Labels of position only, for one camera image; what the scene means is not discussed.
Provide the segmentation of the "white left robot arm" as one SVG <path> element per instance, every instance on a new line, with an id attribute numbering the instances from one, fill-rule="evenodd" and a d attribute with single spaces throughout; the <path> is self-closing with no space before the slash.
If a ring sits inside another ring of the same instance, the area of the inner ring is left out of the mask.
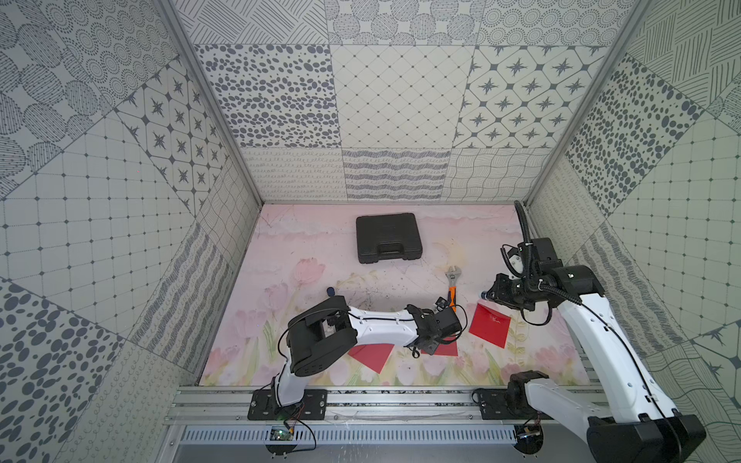
<path id="1" fill-rule="evenodd" d="M 434 309 L 407 305 L 397 312 L 371 312 L 350 306 L 335 295 L 295 316 L 277 341 L 285 364 L 271 383 L 279 408 L 301 402 L 311 379 L 328 370 L 351 349 L 393 345 L 414 355 L 434 355 L 463 334 L 467 322 L 439 299 Z"/>

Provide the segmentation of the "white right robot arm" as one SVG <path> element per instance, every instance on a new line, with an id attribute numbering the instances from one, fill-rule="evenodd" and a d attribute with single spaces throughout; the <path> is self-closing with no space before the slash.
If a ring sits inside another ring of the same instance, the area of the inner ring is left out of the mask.
<path id="1" fill-rule="evenodd" d="M 560 313 L 592 362 L 609 409 L 557 385 L 543 372 L 528 370 L 509 379 L 509 410 L 546 415 L 581 438 L 597 462 L 684 462 L 706 431 L 695 415 L 680 412 L 655 382 L 619 326 L 596 274 L 565 266 L 548 238 L 504 245 L 508 273 L 497 275 L 486 300 L 532 312 L 546 303 L 551 321 Z"/>

